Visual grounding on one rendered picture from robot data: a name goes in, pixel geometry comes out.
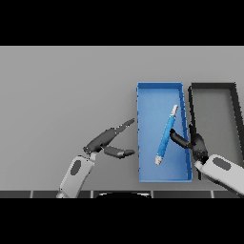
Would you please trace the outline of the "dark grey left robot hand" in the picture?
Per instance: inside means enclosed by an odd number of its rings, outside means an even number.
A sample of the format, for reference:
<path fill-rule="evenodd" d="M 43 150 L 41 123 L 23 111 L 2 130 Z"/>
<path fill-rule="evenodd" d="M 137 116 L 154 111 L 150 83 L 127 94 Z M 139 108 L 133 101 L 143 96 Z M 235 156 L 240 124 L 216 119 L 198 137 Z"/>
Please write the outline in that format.
<path fill-rule="evenodd" d="M 122 150 L 110 146 L 110 143 L 115 139 L 115 137 L 127 129 L 133 122 L 134 119 L 130 119 L 117 128 L 110 128 L 103 131 L 83 148 L 84 152 L 88 155 L 92 155 L 93 153 L 99 153 L 103 151 L 104 154 L 119 159 L 135 154 L 134 150 Z"/>

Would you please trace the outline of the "dark grey rectangular bin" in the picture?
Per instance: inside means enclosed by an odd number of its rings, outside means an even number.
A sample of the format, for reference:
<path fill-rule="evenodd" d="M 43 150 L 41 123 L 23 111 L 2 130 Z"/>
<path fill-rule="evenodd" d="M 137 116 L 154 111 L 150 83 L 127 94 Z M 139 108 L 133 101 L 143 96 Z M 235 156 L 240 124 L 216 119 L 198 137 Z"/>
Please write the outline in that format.
<path fill-rule="evenodd" d="M 244 167 L 244 123 L 235 82 L 192 83 L 188 93 L 191 123 L 209 155 Z"/>

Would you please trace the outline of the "blue pipe with pale ends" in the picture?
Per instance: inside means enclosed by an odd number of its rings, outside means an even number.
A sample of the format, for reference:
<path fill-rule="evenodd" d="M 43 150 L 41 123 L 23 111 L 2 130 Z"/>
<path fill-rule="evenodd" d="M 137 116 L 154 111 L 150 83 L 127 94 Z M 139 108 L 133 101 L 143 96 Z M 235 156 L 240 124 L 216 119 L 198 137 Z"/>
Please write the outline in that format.
<path fill-rule="evenodd" d="M 177 105 L 173 106 L 172 112 L 168 118 L 167 124 L 166 124 L 164 132 L 162 134 L 160 144 L 159 144 L 159 147 L 157 150 L 157 154 L 156 154 L 156 157 L 154 160 L 154 163 L 156 165 L 160 165 L 164 158 L 164 155 L 165 155 L 168 143 L 169 143 L 169 139 L 170 139 L 170 130 L 173 128 L 173 125 L 174 125 L 177 108 L 178 108 Z"/>

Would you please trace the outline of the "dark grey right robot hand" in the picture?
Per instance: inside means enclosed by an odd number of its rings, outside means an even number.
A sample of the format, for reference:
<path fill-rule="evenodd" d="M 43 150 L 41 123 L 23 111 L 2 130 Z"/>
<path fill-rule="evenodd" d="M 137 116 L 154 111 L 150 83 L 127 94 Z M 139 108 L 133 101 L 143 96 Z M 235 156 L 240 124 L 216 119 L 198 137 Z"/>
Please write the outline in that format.
<path fill-rule="evenodd" d="M 196 131 L 193 124 L 189 125 L 190 139 L 187 140 L 179 135 L 174 129 L 170 129 L 172 142 L 184 149 L 187 159 L 188 181 L 193 180 L 193 160 L 205 164 L 209 159 L 208 150 L 203 137 Z"/>

